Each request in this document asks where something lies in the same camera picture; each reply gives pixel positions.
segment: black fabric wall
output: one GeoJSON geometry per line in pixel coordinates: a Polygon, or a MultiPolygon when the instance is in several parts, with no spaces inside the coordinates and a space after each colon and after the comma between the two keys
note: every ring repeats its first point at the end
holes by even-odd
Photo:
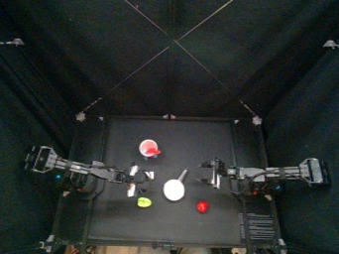
{"type": "MultiPolygon", "coordinates": [[[[0,38],[15,34],[0,23],[0,38]]],[[[57,189],[53,176],[23,170],[28,148],[52,145],[65,155],[75,115],[20,47],[0,46],[0,253],[39,253],[53,223],[57,189]]]]}
{"type": "Polygon", "coordinates": [[[332,186],[312,190],[287,185],[279,199],[284,240],[307,253],[339,253],[339,50],[328,50],[316,66],[264,119],[272,166],[296,166],[314,157],[328,164],[332,186]]]}

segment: yellow object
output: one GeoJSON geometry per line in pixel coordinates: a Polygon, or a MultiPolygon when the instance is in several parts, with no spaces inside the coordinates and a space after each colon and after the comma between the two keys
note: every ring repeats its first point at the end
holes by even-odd
{"type": "Polygon", "coordinates": [[[140,198],[138,199],[138,206],[139,206],[139,207],[146,208],[146,207],[151,206],[151,204],[152,204],[152,201],[151,201],[151,199],[148,199],[147,197],[140,197],[140,198]]]}

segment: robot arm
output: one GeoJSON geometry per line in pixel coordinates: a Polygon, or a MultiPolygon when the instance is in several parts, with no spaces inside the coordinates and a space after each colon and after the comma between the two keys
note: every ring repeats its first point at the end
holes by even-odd
{"type": "Polygon", "coordinates": [[[306,159],[298,167],[286,168],[227,168],[226,164],[216,158],[204,163],[203,168],[212,168],[214,174],[210,180],[202,179],[204,184],[212,185],[215,189],[220,188],[220,177],[228,177],[246,185],[240,192],[248,190],[254,193],[267,193],[270,184],[278,181],[302,180],[311,187],[326,186],[330,184],[328,173],[324,163],[315,158],[306,159]]]}
{"type": "Polygon", "coordinates": [[[154,180],[152,172],[140,172],[134,165],[128,172],[115,167],[88,165],[63,159],[56,151],[47,146],[33,147],[25,160],[25,170],[44,174],[52,170],[71,172],[73,174],[93,175],[112,183],[128,184],[128,196],[135,195],[135,185],[154,180]]]}

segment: red ball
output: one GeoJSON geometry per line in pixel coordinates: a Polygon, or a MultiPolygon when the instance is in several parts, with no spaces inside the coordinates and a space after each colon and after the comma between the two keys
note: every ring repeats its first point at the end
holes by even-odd
{"type": "Polygon", "coordinates": [[[206,202],[206,201],[200,201],[198,204],[196,204],[196,208],[198,208],[198,211],[200,213],[206,213],[208,208],[210,208],[210,204],[206,202]]]}

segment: black table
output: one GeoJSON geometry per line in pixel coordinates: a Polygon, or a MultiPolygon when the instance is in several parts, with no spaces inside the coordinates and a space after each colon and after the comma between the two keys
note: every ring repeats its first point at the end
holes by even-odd
{"type": "Polygon", "coordinates": [[[239,167],[264,167],[266,156],[259,127],[250,120],[107,117],[79,123],[73,141],[73,161],[104,162],[127,169],[131,163],[154,171],[155,181],[140,185],[152,200],[148,208],[136,205],[136,197],[127,197],[126,185],[97,182],[96,197],[72,193],[61,196],[53,233],[60,243],[88,245],[148,245],[154,247],[244,245],[276,248],[279,229],[275,208],[262,200],[259,204],[240,203],[230,191],[230,181],[222,178],[219,190],[196,181],[211,178],[212,170],[198,168],[220,158],[239,167]],[[162,154],[144,160],[139,153],[143,140],[156,141],[162,154]],[[163,194],[163,185],[178,179],[188,169],[184,180],[186,196],[176,202],[163,194]],[[196,203],[206,200],[210,210],[202,214],[196,203]],[[268,238],[251,236],[250,221],[271,220],[268,238]]]}

